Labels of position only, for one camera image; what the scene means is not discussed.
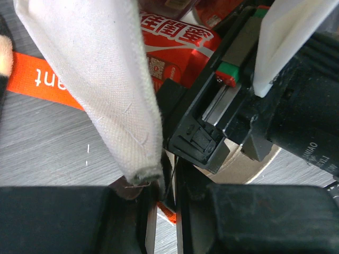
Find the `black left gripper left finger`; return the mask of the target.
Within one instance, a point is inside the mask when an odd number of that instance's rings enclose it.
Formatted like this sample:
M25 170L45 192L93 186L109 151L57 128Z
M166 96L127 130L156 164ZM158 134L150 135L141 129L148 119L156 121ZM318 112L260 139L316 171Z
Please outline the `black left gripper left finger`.
M125 200L133 200L136 199L142 190L149 185L149 182L142 182L139 185L132 185L126 180L125 177L120 177L111 183L109 188L112 189L120 198Z

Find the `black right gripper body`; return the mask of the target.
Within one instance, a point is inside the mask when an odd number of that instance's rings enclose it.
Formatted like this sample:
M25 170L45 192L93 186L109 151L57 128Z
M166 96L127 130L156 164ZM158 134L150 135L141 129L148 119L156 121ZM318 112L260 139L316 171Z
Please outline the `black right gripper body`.
M220 46L190 88L166 80L157 92L163 147L180 162L216 174L230 153L225 140L248 158L271 152L269 128L286 89L270 78L254 84L257 44L268 6L247 6L220 28Z

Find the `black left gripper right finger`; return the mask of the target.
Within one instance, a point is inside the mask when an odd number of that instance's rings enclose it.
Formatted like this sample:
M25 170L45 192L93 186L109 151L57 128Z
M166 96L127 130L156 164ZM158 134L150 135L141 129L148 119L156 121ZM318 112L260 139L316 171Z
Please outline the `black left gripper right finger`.
M183 196L185 201L205 198L207 186L212 180L195 165L179 156L163 152L162 166L165 177L165 193L161 203L171 212Z

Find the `red cola can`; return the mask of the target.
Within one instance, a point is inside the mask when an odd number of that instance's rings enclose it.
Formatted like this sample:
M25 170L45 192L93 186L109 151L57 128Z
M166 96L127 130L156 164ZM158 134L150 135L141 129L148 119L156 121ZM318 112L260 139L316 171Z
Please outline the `red cola can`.
M190 88L221 43L213 30L145 11L140 26L155 91L167 79Z
M198 1L193 8L193 14L199 24L212 29L242 2L241 0Z

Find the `beige canvas tote bag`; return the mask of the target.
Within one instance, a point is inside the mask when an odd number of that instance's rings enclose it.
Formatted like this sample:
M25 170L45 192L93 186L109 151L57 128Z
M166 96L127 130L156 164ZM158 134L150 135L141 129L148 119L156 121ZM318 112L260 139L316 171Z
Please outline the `beige canvas tote bag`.
M136 1L14 1L42 59L15 53L7 90L84 110L132 184L163 179L162 127Z

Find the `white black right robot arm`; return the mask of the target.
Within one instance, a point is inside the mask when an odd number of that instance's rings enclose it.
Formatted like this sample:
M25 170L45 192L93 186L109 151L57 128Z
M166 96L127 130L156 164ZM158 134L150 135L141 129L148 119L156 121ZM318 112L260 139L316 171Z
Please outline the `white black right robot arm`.
M264 167L282 148L338 175L338 41L314 33L271 81L253 79L267 6L246 1L215 31L222 41L191 88L170 79L156 94L163 147L217 177L227 167Z

